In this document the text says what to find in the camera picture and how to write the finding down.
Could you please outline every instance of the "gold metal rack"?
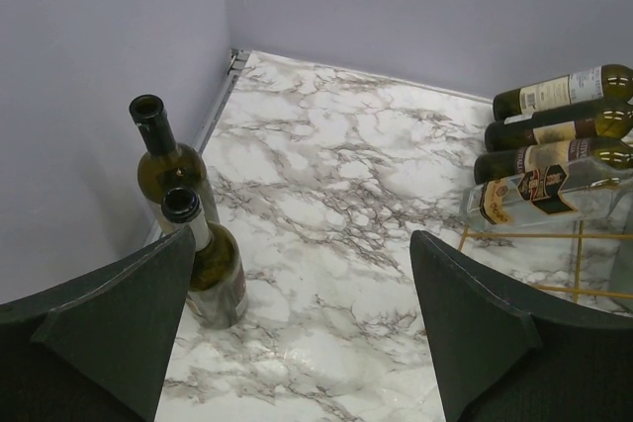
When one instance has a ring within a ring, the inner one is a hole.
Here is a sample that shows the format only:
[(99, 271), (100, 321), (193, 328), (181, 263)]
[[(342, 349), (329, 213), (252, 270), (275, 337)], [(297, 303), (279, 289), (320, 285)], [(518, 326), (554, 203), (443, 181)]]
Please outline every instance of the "gold metal rack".
[(574, 286), (573, 287), (555, 287), (555, 286), (543, 286), (536, 284), (533, 287), (540, 289), (541, 291), (572, 294), (574, 303), (578, 303), (579, 295), (590, 296), (608, 296), (612, 298), (633, 298), (633, 294), (620, 294), (615, 292), (606, 291), (594, 291), (592, 289), (581, 289), (581, 263), (583, 259), (583, 240), (584, 239), (633, 239), (633, 234), (596, 234), (596, 233), (584, 233), (585, 223), (580, 221), (578, 226), (578, 232), (572, 233), (486, 233), (486, 232), (471, 232), (468, 225), (464, 228), (462, 238), (459, 243), (458, 250), (463, 252), (464, 244), (468, 238), (565, 238), (565, 239), (577, 239), (576, 245), (576, 269), (574, 272)]

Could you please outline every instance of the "gray wall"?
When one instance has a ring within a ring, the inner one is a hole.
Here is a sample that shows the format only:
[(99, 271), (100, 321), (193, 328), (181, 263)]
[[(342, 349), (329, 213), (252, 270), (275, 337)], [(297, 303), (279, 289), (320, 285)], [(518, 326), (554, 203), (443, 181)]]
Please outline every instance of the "gray wall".
[(630, 0), (226, 0), (233, 46), (491, 97), (633, 64)]
[(192, 138), (228, 61), (224, 0), (0, 0), (0, 302), (138, 248), (132, 97)]

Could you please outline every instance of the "wine bottle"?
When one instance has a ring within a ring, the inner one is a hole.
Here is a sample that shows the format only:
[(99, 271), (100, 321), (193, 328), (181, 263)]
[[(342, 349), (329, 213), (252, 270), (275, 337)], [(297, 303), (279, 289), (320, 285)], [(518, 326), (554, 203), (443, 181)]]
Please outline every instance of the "wine bottle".
[(621, 64), (605, 64), (506, 91), (493, 99), (493, 111), (495, 121), (501, 121), (600, 98), (616, 98), (633, 104), (633, 70)]
[(147, 153), (138, 162), (138, 185), (162, 230), (166, 233), (174, 230), (160, 206), (165, 193), (179, 186), (193, 188), (207, 217), (220, 222), (205, 162), (189, 145), (176, 142), (162, 100), (149, 94), (138, 96), (130, 103), (130, 115), (147, 147)]
[(161, 209), (175, 227), (190, 226), (196, 255), (187, 304), (212, 328), (229, 328), (244, 315), (248, 305), (246, 280), (235, 238), (221, 224), (207, 221), (196, 192), (173, 188)]
[(608, 217), (633, 187), (633, 170), (595, 157), (500, 178), (464, 192), (461, 214), (477, 231)]
[(488, 152), (497, 152), (575, 138), (622, 138), (631, 128), (633, 106), (602, 99), (496, 121), (486, 128), (484, 141)]
[(633, 147), (621, 140), (612, 137), (582, 138), (480, 155), (473, 170), (475, 183), (479, 185), (589, 156), (618, 170), (633, 167)]

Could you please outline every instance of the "marble surface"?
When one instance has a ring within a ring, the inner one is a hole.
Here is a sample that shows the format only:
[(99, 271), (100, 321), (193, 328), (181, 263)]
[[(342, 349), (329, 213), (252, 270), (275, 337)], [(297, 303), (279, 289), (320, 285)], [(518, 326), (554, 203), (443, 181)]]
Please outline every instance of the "marble surface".
[[(458, 245), (491, 120), (486, 102), (253, 53), (204, 152), (250, 307), (226, 331), (185, 308), (156, 420), (444, 420), (408, 241), (425, 229)], [(620, 214), (592, 226), (617, 228)], [(605, 286), (616, 249), (585, 240), (585, 285)], [(557, 286), (573, 279), (577, 250), (530, 238), (464, 248)]]

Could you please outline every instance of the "upright bottle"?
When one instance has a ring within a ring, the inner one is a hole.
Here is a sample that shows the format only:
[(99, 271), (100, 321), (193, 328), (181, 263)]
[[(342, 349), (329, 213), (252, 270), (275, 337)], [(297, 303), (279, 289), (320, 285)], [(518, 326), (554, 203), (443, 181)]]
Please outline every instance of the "upright bottle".
[(198, 195), (191, 188), (169, 190), (161, 208), (176, 227), (190, 226), (196, 238), (187, 304), (212, 328), (235, 325), (248, 305), (235, 238), (224, 226), (205, 219)]
[(633, 147), (617, 138), (582, 138), (480, 155), (475, 161), (475, 183), (479, 185), (584, 157), (595, 157), (618, 170), (633, 168)]
[(587, 71), (497, 94), (495, 120), (559, 108), (601, 98), (633, 104), (633, 70), (621, 64), (605, 64)]
[(597, 219), (633, 188), (633, 170), (595, 157), (500, 178), (466, 190), (461, 214), (477, 231)]
[(631, 128), (633, 106), (602, 99), (497, 121), (486, 128), (484, 140), (488, 152), (497, 152), (575, 138), (622, 138)]
[(162, 230), (174, 230), (160, 210), (162, 199), (168, 190), (180, 186), (193, 188), (207, 217), (220, 222), (205, 162), (189, 145), (176, 142), (162, 100), (150, 94), (138, 96), (130, 103), (130, 115), (147, 147), (138, 163), (138, 185)]

